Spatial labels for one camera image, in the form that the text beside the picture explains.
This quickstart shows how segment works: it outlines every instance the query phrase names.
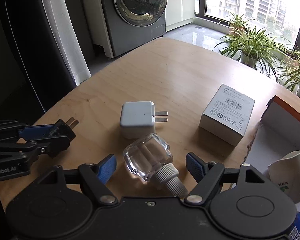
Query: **white power adapter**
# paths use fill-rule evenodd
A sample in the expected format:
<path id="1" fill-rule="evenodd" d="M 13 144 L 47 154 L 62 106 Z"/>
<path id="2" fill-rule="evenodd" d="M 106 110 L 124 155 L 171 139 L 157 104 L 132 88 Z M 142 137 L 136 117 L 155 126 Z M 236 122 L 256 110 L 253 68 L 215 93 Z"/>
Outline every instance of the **white power adapter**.
<path id="1" fill-rule="evenodd" d="M 154 103 L 151 101 L 126 102 L 122 106 L 120 127 L 122 134 L 127 139 L 139 139 L 149 133 L 155 132 L 156 122 L 167 122 L 167 111 L 155 112 Z"/>

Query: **textured blue pad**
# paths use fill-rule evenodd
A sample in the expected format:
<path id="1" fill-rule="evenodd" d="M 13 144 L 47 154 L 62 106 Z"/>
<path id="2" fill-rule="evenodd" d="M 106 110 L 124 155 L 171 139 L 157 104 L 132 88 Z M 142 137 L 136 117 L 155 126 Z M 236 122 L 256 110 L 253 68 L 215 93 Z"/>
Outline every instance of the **textured blue pad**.
<path id="1" fill-rule="evenodd" d="M 197 162 L 190 154 L 186 156 L 186 167 L 197 183 L 204 177 L 202 165 Z"/>
<path id="2" fill-rule="evenodd" d="M 25 127 L 21 132 L 19 132 L 20 138 L 26 141 L 32 141 L 35 139 L 42 138 L 47 131 L 53 127 L 53 124 L 48 125 L 34 125 Z"/>
<path id="3" fill-rule="evenodd" d="M 99 166 L 97 177 L 103 184 L 106 184 L 117 168 L 117 159 L 112 155 L 108 160 L 103 161 L 104 159 L 100 162 L 102 164 Z"/>

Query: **washing machine glass door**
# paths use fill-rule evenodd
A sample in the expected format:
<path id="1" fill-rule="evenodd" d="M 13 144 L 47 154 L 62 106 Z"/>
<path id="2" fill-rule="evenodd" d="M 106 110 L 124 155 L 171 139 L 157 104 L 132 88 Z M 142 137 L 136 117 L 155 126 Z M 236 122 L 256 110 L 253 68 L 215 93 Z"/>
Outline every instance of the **washing machine glass door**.
<path id="1" fill-rule="evenodd" d="M 127 23 L 144 27 L 155 23 L 163 14 L 168 0 L 114 0 L 120 17 Z"/>

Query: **liquid refill bottle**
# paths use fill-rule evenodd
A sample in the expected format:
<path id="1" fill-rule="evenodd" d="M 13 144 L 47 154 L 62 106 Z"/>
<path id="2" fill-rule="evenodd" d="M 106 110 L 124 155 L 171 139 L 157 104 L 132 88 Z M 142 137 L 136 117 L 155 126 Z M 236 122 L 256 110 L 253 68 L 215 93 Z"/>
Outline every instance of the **liquid refill bottle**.
<path id="1" fill-rule="evenodd" d="M 145 182 L 153 182 L 157 188 L 166 186 L 170 192 L 184 197 L 188 191 L 178 178 L 179 172 L 173 166 L 169 144 L 156 133 L 150 133 L 130 144 L 123 152 L 129 171 Z"/>

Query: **black plug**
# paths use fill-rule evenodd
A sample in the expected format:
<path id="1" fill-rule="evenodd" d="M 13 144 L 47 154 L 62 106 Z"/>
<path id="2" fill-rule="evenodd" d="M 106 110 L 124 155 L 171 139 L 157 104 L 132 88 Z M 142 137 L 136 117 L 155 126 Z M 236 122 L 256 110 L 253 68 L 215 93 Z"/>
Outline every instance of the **black plug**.
<path id="1" fill-rule="evenodd" d="M 59 119 L 53 125 L 53 127 L 51 127 L 49 129 L 49 131 L 47 131 L 43 135 L 43 138 L 52 137 L 52 136 L 58 136 L 58 135 L 66 135 L 69 138 L 69 140 L 72 141 L 76 137 L 76 135 L 72 131 L 72 129 L 74 127 L 76 127 L 78 123 L 79 123 L 79 121 L 78 120 L 74 120 L 73 117 L 71 117 L 67 122 L 64 122 L 61 119 Z"/>

